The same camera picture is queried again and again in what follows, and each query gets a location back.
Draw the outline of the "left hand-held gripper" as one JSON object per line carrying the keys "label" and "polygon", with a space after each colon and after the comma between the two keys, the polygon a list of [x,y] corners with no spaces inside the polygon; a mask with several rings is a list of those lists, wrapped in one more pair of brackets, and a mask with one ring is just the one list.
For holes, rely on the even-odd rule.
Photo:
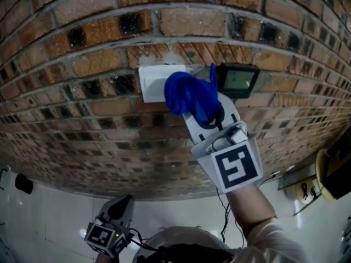
{"label": "left hand-held gripper", "polygon": [[95,252],[118,258],[134,237],[130,229],[133,212],[134,198],[131,195],[106,202],[94,221],[88,224],[84,241]]}

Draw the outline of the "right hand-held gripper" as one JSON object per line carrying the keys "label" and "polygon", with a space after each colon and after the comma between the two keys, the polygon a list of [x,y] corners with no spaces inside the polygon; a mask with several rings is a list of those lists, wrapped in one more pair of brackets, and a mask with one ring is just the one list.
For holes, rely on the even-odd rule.
{"label": "right hand-held gripper", "polygon": [[248,133],[232,100],[219,93],[219,119],[204,125],[191,113],[183,115],[194,146],[191,154],[222,193],[263,177],[256,140]]}

